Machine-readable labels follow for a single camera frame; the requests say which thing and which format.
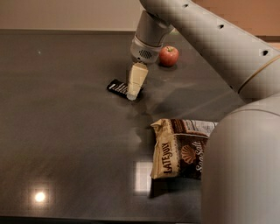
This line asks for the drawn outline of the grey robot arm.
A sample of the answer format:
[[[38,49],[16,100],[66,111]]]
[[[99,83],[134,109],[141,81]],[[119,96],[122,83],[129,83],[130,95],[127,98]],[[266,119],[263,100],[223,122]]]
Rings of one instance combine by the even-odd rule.
[[[176,29],[228,86],[217,122],[161,119],[153,179],[201,178],[201,224],[280,223],[280,59],[263,40],[193,0],[139,0],[127,97],[135,100]]]

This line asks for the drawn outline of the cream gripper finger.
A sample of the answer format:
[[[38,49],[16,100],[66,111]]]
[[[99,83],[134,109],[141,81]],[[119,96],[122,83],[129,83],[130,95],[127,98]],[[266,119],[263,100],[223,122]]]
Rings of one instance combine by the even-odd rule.
[[[131,101],[134,101],[140,90],[146,76],[148,74],[148,67],[144,63],[134,63],[129,71],[129,80],[128,80],[128,89],[127,89],[127,98]]]

